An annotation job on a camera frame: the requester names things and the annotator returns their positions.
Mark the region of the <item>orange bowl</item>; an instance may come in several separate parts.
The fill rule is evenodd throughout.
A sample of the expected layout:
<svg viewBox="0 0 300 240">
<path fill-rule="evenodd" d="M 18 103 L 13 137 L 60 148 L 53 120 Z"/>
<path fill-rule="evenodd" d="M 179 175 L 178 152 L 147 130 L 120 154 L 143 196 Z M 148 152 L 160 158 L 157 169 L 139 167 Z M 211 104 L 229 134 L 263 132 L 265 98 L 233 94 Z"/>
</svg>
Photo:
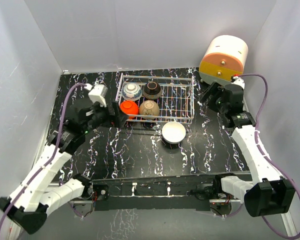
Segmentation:
<svg viewBox="0 0 300 240">
<path fill-rule="evenodd" d="M 132 120 L 138 115 L 139 107 L 138 105 L 131 100 L 125 100 L 120 104 L 120 109 L 123 113 L 130 115 L 129 119 Z"/>
</svg>

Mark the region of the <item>blue floral white bowl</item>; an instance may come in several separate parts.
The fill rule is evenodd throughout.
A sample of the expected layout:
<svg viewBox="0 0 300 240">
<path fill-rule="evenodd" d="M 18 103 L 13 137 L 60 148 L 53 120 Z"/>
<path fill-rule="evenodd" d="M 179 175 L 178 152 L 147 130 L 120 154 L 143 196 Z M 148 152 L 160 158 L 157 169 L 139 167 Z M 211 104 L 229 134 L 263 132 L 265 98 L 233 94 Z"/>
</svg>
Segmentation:
<svg viewBox="0 0 300 240">
<path fill-rule="evenodd" d="M 127 101 L 137 101 L 142 97 L 142 89 L 136 83 L 127 83 L 123 87 L 122 97 Z"/>
</svg>

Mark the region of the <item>black glossy bowl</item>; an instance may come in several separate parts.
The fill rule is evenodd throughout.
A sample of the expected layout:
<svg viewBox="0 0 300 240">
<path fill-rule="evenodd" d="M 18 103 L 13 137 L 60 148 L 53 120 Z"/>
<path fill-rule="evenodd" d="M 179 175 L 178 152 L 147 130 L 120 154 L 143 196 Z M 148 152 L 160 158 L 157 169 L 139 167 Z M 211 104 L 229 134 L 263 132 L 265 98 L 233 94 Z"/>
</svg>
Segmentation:
<svg viewBox="0 0 300 240">
<path fill-rule="evenodd" d="M 154 120 L 160 115 L 159 105 L 153 100 L 146 100 L 139 106 L 139 114 L 146 120 Z"/>
</svg>

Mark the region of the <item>brown bowl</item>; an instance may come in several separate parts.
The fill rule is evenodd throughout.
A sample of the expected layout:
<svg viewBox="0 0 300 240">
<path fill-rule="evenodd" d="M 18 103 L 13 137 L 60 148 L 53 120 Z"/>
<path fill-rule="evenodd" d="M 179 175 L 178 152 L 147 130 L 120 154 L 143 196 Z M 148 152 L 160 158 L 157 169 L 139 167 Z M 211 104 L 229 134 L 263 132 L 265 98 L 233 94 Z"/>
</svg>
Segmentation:
<svg viewBox="0 0 300 240">
<path fill-rule="evenodd" d="M 148 82 L 142 89 L 143 96 L 148 100 L 157 100 L 162 93 L 162 87 L 154 81 Z"/>
</svg>

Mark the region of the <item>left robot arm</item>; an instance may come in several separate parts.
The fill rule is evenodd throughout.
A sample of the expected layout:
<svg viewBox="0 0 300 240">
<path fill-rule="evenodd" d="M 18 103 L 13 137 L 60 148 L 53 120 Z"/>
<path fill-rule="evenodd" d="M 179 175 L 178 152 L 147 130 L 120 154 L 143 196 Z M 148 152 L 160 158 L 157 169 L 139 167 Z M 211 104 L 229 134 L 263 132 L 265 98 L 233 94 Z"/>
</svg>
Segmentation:
<svg viewBox="0 0 300 240">
<path fill-rule="evenodd" d="M 86 135 L 98 127 L 119 128 L 128 119 L 117 101 L 111 107 L 99 102 L 80 99 L 69 109 L 63 108 L 60 124 L 51 134 L 40 159 L 17 189 L 9 196 L 0 197 L 3 218 L 9 218 L 32 235 L 45 223 L 48 216 L 73 199 L 90 199 L 92 182 L 78 173 L 66 183 L 46 191 L 61 167 L 69 161 L 86 141 Z"/>
</svg>

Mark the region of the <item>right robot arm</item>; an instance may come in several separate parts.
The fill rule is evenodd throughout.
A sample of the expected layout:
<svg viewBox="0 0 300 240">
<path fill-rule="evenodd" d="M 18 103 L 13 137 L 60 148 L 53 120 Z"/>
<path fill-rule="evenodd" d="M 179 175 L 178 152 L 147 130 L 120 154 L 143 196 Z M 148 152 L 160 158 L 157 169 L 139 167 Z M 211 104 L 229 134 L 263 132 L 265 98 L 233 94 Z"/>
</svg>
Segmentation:
<svg viewBox="0 0 300 240">
<path fill-rule="evenodd" d="M 237 79 L 222 86 L 213 82 L 201 101 L 220 114 L 225 128 L 236 142 L 252 177 L 248 183 L 234 173 L 218 174 L 212 184 L 213 194 L 223 199 L 232 195 L 245 205 L 250 216 L 287 213 L 296 192 L 292 183 L 267 160 L 262 143 L 255 138 L 256 121 L 244 110 L 244 82 Z"/>
</svg>

